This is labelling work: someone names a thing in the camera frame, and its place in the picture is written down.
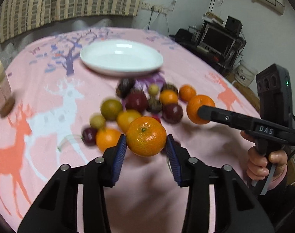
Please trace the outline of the person's right hand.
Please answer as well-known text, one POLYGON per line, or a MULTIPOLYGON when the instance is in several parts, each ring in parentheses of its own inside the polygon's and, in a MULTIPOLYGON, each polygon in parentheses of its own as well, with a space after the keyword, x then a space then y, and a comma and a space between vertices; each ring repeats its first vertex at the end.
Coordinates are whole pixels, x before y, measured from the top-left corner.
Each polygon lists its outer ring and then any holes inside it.
POLYGON ((270 173, 268 162, 276 165, 275 173, 269 184, 268 191, 285 191, 287 174, 287 154, 283 150, 270 153, 269 158, 265 158, 258 153, 255 146, 249 148, 247 152, 246 176, 250 180, 260 181, 270 173))

